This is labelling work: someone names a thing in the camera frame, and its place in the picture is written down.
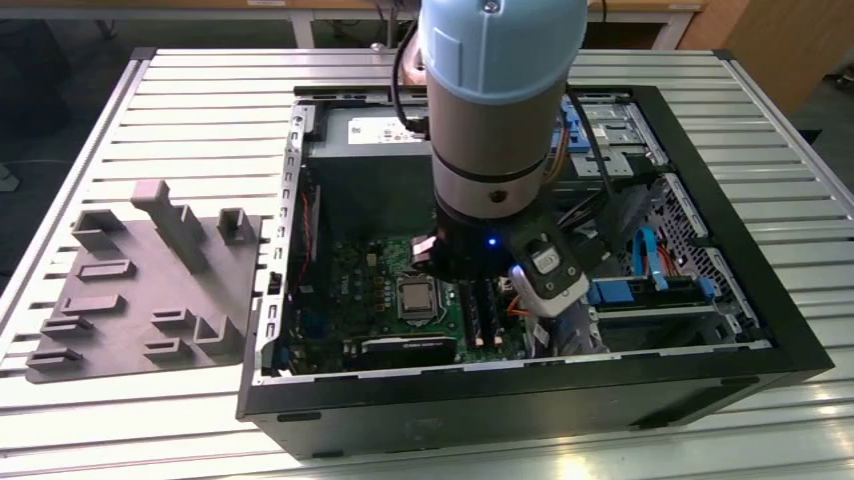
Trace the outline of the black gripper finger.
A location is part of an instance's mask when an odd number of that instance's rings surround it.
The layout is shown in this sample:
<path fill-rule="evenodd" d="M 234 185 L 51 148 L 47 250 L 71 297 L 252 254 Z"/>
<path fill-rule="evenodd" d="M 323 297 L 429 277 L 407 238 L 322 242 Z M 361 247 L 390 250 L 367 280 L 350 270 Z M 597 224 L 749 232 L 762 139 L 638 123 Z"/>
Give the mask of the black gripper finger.
<path fill-rule="evenodd" d="M 414 269 L 435 269 L 439 264 L 437 235 L 417 236 L 410 241 L 410 264 Z"/>

